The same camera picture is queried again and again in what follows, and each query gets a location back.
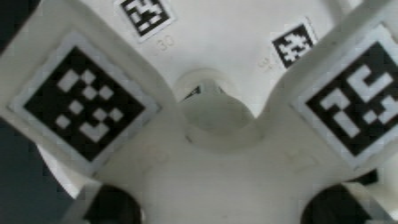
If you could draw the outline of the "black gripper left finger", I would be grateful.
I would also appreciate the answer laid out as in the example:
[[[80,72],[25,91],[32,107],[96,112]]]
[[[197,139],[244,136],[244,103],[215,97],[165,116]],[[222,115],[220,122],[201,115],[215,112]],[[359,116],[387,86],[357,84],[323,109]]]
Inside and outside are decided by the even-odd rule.
[[[139,202],[108,184],[87,184],[59,224],[144,224]]]

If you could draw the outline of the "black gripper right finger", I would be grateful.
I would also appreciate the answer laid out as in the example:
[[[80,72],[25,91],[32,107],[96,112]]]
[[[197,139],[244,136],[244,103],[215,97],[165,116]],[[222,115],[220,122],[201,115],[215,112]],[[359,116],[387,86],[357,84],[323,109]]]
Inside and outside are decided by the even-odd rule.
[[[300,224],[389,224],[395,218],[361,183],[339,183],[313,197]]]

